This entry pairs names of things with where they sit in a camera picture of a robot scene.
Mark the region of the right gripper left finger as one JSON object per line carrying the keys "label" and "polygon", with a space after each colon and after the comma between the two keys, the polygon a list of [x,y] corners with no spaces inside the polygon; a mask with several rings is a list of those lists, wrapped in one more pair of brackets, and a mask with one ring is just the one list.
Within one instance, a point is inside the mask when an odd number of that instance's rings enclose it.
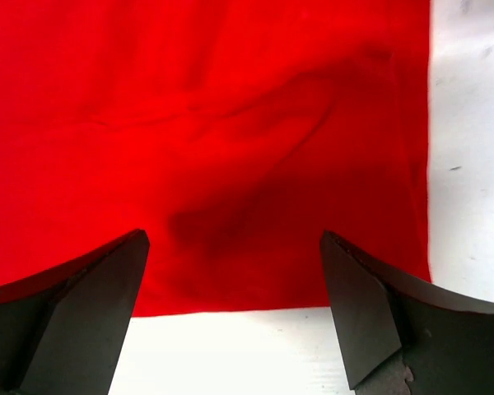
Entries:
{"label": "right gripper left finger", "polygon": [[0,394],[106,394],[150,242],[133,230],[0,286]]}

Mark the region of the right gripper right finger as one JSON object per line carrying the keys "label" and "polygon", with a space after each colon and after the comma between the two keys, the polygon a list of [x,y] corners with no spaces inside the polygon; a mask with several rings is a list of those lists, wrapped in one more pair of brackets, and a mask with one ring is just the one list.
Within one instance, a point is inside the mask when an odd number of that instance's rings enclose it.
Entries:
{"label": "right gripper right finger", "polygon": [[494,303],[435,286],[327,231],[324,279],[356,394],[494,394]]}

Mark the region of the red t shirt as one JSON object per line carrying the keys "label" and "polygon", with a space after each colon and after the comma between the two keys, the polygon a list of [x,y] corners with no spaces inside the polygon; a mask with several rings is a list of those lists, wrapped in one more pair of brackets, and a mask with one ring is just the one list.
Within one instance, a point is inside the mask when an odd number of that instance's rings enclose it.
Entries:
{"label": "red t shirt", "polygon": [[0,285],[136,228],[138,316],[325,306],[325,230],[429,280],[430,11],[0,1]]}

